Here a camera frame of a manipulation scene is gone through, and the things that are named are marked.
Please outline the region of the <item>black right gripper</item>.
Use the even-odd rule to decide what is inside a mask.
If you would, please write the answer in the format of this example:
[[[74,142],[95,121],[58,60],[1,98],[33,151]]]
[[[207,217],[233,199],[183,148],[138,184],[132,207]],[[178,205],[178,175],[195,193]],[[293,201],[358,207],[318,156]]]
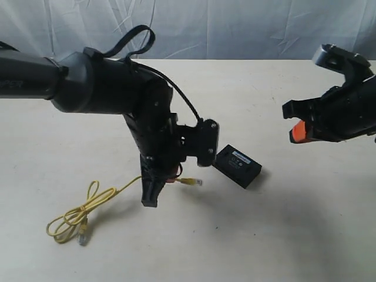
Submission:
[[[319,98],[290,100],[282,112],[285,119],[305,119],[289,131],[293,144],[375,135],[375,78],[350,88],[333,88]]]

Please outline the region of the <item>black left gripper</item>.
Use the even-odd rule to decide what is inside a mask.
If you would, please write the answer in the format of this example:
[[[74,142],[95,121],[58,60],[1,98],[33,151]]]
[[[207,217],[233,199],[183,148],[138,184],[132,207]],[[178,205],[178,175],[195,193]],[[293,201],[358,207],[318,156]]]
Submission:
[[[142,177],[144,207],[157,207],[165,184],[182,174],[184,161],[177,133],[177,114],[170,111],[173,89],[163,79],[146,83],[130,113],[123,117],[140,153],[140,166],[150,177]]]

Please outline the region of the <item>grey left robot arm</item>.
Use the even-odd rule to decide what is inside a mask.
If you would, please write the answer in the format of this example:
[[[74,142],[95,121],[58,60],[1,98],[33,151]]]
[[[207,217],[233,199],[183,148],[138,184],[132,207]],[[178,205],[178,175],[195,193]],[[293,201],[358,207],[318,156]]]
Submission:
[[[183,161],[167,82],[85,49],[62,59],[1,44],[1,98],[45,99],[65,113],[121,115],[140,152],[142,204],[156,207]]]

